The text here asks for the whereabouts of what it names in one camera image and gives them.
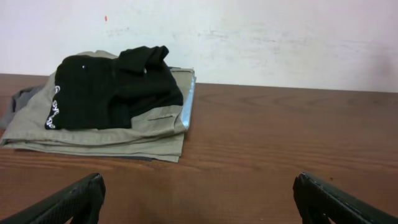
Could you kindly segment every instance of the wooden tabletop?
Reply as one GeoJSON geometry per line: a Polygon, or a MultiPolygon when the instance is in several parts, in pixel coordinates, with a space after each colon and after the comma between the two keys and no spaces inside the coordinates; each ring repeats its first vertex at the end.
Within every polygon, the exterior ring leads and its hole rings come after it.
{"type": "MultiPolygon", "coordinates": [[[[0,114],[46,79],[0,75],[0,114]]],[[[0,168],[0,219],[92,172],[99,223],[301,223],[301,171],[398,216],[398,94],[200,83],[178,163],[2,149],[0,168]]]]}

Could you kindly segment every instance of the textured black plastic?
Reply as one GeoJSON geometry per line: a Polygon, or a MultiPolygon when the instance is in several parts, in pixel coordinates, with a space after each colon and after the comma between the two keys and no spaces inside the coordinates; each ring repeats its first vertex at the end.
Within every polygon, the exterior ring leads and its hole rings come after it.
{"type": "Polygon", "coordinates": [[[398,219],[380,211],[337,189],[312,174],[301,173],[296,177],[294,200],[303,224],[394,224],[398,219]]]}
{"type": "Polygon", "coordinates": [[[94,224],[104,203],[105,184],[100,174],[90,174],[0,224],[94,224]]]}

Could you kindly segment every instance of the stack of clothes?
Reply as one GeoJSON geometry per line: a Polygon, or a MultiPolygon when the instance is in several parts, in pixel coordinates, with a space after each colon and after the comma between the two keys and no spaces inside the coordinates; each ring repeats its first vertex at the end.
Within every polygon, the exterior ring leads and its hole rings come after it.
{"type": "Polygon", "coordinates": [[[0,146],[178,162],[195,76],[169,68],[168,52],[139,47],[119,57],[96,51],[65,58],[16,114],[11,103],[0,146]]]}

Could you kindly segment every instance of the folded khaki fabric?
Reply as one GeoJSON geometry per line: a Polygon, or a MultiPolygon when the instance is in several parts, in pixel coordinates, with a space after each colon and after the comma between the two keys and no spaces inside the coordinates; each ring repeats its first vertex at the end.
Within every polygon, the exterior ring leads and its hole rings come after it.
{"type": "MultiPolygon", "coordinates": [[[[84,52],[80,55],[115,58],[104,51],[84,52]]],[[[184,96],[185,105],[195,84],[193,70],[171,69],[184,96]]],[[[131,119],[132,129],[87,129],[79,131],[46,130],[47,114],[55,94],[53,73],[42,91],[15,115],[0,140],[0,145],[84,156],[146,156],[177,162],[181,155],[183,132],[188,129],[187,113],[181,106],[154,108],[131,119]]]]}

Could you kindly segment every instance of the brown wood grain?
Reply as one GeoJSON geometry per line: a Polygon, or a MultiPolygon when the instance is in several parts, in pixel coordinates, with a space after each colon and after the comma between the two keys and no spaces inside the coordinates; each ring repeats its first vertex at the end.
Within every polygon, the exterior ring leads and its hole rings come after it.
{"type": "MultiPolygon", "coordinates": [[[[1,111],[44,81],[0,76],[1,111]]],[[[197,84],[179,163],[0,150],[0,218],[91,172],[100,223],[301,223],[301,171],[398,216],[397,135],[395,93],[197,84]]]]}

